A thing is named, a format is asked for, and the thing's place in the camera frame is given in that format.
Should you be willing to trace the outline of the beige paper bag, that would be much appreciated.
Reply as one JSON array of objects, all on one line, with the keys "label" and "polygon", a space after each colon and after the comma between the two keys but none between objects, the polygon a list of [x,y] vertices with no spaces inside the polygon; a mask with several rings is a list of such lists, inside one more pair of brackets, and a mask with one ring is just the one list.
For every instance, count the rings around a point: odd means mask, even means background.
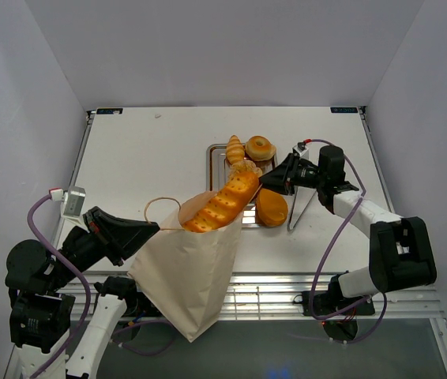
[{"label": "beige paper bag", "polygon": [[242,231],[242,215],[205,233],[181,227],[215,195],[206,191],[179,205],[137,251],[127,272],[189,342],[219,318]]}]

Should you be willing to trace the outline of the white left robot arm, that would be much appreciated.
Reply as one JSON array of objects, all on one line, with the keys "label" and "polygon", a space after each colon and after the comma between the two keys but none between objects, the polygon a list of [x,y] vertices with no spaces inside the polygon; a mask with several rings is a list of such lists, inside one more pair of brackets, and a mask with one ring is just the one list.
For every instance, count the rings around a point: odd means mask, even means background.
[{"label": "white left robot arm", "polygon": [[[24,377],[96,377],[112,332],[122,317],[137,314],[141,296],[132,279],[109,276],[92,286],[83,273],[104,258],[122,265],[159,231],[155,222],[120,219],[94,207],[76,220],[61,249],[37,234],[10,250],[5,280],[9,330]],[[76,299],[60,290],[75,279],[84,287],[84,310],[77,325],[85,331],[68,355]]]}]

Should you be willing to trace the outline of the long scored baguette loaf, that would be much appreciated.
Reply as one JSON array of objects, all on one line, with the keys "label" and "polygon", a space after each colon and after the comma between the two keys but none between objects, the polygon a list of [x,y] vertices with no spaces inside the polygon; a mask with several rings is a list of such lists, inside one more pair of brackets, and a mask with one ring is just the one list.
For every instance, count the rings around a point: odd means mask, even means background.
[{"label": "long scored baguette loaf", "polygon": [[183,228],[205,233],[226,227],[253,199],[259,185],[259,177],[252,171],[236,174]]}]

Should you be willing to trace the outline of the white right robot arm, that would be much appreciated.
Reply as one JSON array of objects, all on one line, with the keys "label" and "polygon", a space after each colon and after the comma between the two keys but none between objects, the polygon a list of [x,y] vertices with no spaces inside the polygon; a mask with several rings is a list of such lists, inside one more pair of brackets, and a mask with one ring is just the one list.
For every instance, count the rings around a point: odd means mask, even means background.
[{"label": "white right robot arm", "polygon": [[403,217],[366,199],[362,181],[346,179],[354,164],[344,150],[325,141],[318,161],[305,159],[308,141],[298,143],[260,183],[266,190],[293,195],[299,187],[315,190],[320,204],[343,222],[326,248],[320,266],[327,261],[344,228],[351,224],[369,239],[369,264],[334,276],[324,293],[308,292],[308,314],[318,320],[340,316],[377,293],[383,295],[434,283],[438,273],[426,223],[418,216]]}]

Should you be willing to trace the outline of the metal serving tongs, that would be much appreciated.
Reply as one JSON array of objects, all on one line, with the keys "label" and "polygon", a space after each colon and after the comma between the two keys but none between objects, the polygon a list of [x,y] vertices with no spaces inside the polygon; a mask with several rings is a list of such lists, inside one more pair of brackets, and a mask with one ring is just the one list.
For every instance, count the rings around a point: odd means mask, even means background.
[{"label": "metal serving tongs", "polygon": [[316,199],[315,189],[296,186],[287,218],[287,231],[291,233],[304,217],[310,204]]}]

